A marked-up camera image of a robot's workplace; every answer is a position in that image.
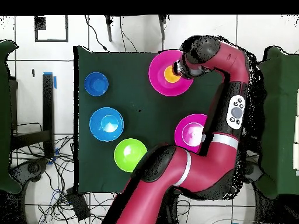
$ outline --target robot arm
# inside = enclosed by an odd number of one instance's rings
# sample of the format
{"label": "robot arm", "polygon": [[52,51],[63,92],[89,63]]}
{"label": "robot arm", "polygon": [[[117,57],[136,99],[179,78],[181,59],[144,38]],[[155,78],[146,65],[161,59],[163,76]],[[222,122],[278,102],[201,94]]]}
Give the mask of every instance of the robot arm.
{"label": "robot arm", "polygon": [[213,36],[192,37],[185,47],[182,59],[173,66],[176,74],[193,78],[216,69],[229,76],[208,114],[204,134],[211,141],[207,152],[200,156],[175,145],[148,152],[102,224],[155,224],[170,186],[201,192],[234,169],[249,82],[248,59],[241,50]]}

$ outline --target white floor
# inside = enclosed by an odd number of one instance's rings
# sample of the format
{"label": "white floor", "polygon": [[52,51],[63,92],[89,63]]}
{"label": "white floor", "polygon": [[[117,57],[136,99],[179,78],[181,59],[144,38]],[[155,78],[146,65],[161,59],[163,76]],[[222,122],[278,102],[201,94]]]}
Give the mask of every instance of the white floor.
{"label": "white floor", "polygon": [[[44,72],[52,72],[57,77],[57,88],[54,89],[55,139],[73,134],[74,117],[74,67],[72,46],[84,46],[91,51],[103,51],[96,41],[95,34],[88,27],[84,16],[69,16],[68,43],[34,42],[33,16],[0,16],[0,40],[13,40],[19,48],[9,55],[8,67],[12,76],[19,82],[18,88],[18,123],[42,123],[42,80]],[[158,15],[129,16],[121,19],[122,28],[127,37],[134,43],[137,51],[156,53],[161,50],[161,31]],[[90,16],[89,23],[98,34],[99,41],[109,51],[124,51],[119,17],[112,24],[112,39],[108,41],[104,16]],[[39,31],[44,39],[60,39],[63,36],[61,16],[47,17],[48,30]],[[280,15],[170,15],[166,21],[164,49],[179,48],[181,43],[195,34],[221,35],[254,53],[260,61],[266,47],[277,45],[287,53],[299,50],[299,32],[297,16]],[[133,46],[124,37],[127,51],[134,51]],[[38,125],[25,125],[18,132],[38,131]],[[69,146],[64,153],[71,154]],[[13,165],[23,162],[24,155],[18,153]],[[64,172],[66,187],[74,182],[73,164],[67,165],[70,171]],[[47,173],[52,185],[57,188],[57,172],[53,165],[48,165]],[[38,183],[30,183],[26,195],[26,213],[29,224],[37,224],[41,213],[38,205],[48,208],[53,191],[50,181],[44,174]],[[99,216],[112,203],[111,194],[88,194],[87,202],[92,213]],[[107,200],[103,206],[98,202]],[[189,213],[179,217],[180,224],[251,224],[254,219],[255,197],[251,185],[244,185],[241,192],[232,201],[190,201]],[[186,212],[186,202],[180,202],[179,214]],[[100,224],[100,220],[90,218],[87,224]],[[57,221],[55,224],[66,224]]]}

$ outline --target green bowl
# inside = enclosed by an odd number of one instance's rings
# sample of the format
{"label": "green bowl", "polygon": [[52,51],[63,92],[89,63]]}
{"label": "green bowl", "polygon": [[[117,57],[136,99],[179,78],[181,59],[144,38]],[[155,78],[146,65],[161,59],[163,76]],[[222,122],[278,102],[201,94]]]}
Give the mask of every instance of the green bowl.
{"label": "green bowl", "polygon": [[142,142],[134,138],[122,140],[114,150],[114,161],[125,172],[131,173],[147,152]]}

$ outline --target light blue bowl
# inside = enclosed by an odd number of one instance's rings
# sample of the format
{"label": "light blue bowl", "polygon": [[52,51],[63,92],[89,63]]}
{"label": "light blue bowl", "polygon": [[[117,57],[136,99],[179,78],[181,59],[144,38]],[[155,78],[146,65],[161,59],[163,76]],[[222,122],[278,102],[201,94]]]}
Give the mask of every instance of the light blue bowl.
{"label": "light blue bowl", "polygon": [[109,83],[102,73],[92,72],[85,78],[84,86],[90,95],[101,96],[106,93]]}
{"label": "light blue bowl", "polygon": [[124,120],[115,109],[103,107],[92,114],[89,128],[96,139],[110,142],[117,139],[123,132]]}

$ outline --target dark green table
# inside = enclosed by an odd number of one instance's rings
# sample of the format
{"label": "dark green table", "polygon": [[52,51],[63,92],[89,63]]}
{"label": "dark green table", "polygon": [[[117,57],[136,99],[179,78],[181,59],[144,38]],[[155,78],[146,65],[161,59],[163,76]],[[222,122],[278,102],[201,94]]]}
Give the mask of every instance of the dark green table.
{"label": "dark green table", "polygon": [[[130,174],[120,170],[113,159],[116,145],[136,138],[151,149],[158,143],[174,144],[179,121],[194,113],[207,114],[221,83],[216,72],[195,79],[187,92],[176,97],[159,94],[150,84],[148,68],[156,54],[88,52],[77,47],[79,65],[79,192],[120,192]],[[108,78],[108,91],[89,95],[84,80],[91,72]],[[113,142],[101,142],[89,130],[91,115],[101,107],[112,107],[124,118],[124,131]]]}

